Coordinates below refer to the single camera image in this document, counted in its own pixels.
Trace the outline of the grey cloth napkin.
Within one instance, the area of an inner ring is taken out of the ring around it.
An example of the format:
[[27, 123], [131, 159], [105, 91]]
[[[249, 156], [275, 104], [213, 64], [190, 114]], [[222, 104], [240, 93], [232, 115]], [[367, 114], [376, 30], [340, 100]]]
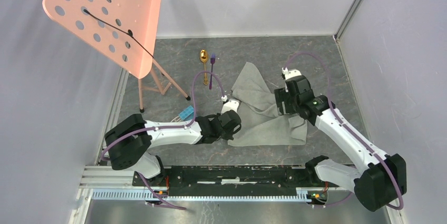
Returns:
[[304, 145], [307, 122], [299, 115], [279, 115], [275, 96], [257, 67], [247, 62], [231, 88], [239, 101], [241, 130], [228, 144], [232, 147], [259, 145]]

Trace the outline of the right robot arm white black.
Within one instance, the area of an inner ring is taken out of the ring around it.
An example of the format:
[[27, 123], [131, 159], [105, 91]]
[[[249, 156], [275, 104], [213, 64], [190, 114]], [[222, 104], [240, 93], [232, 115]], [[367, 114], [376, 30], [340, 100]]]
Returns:
[[369, 211], [384, 206], [403, 209], [407, 192], [406, 162], [371, 143], [344, 118], [325, 95], [315, 96], [307, 77], [284, 73], [285, 86], [274, 91], [279, 115], [297, 114], [324, 132], [349, 157], [353, 166], [320, 155], [305, 164], [304, 178], [311, 186], [323, 181], [353, 193]]

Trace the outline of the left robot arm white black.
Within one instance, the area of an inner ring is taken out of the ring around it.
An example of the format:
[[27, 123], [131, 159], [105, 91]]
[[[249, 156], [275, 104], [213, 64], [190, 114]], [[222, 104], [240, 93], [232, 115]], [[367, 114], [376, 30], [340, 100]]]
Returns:
[[153, 186], [159, 186], [166, 172], [160, 157], [148, 152], [151, 147], [232, 140], [240, 129], [241, 118], [234, 110], [173, 123], [148, 121], [133, 114], [105, 134], [101, 160], [109, 162], [113, 170], [132, 169]]

